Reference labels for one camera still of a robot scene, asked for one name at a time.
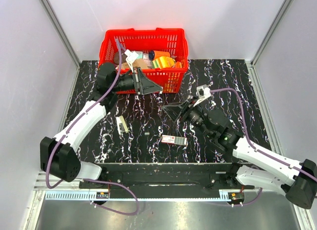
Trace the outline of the grey staple strip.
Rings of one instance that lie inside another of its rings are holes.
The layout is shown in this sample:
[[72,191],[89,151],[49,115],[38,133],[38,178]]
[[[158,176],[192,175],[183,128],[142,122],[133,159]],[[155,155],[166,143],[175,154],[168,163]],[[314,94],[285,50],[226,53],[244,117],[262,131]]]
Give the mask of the grey staple strip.
[[174,144],[175,144],[175,145],[183,145],[183,146],[186,146],[186,145],[187,145],[187,138],[184,138],[184,137],[175,137],[175,139],[174,139]]

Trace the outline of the red white staple box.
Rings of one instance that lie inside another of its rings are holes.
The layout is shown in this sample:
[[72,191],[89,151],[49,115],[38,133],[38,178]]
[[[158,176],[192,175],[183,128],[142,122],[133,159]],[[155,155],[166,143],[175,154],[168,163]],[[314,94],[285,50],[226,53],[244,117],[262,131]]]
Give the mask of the red white staple box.
[[162,135],[161,142],[174,144],[175,143],[175,136]]

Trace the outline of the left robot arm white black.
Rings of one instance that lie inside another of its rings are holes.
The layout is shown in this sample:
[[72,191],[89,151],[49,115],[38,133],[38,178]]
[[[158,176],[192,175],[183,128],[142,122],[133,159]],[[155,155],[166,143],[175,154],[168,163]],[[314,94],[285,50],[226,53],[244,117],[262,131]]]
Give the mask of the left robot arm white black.
[[150,80],[140,67],[120,74],[111,62],[99,66],[94,89],[78,115],[53,138],[40,142],[40,167],[46,177],[53,175],[62,181],[90,179],[96,188],[107,183],[100,165],[79,160],[77,151],[91,129],[110,113],[117,103],[117,92],[134,90],[137,94],[162,92],[163,88]]

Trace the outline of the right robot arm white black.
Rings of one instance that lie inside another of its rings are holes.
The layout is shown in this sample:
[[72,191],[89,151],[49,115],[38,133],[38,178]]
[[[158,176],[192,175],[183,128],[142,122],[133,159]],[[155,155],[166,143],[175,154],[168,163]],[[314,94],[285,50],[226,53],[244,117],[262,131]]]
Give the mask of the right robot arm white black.
[[225,176],[228,187],[252,185],[268,189],[285,196],[300,208],[311,209],[317,198],[317,165],[314,161],[290,159],[255,144],[235,130],[218,109],[204,111],[190,100],[171,103],[162,109],[172,121],[189,122],[201,131],[216,151],[258,167],[253,170],[246,165],[233,164]]

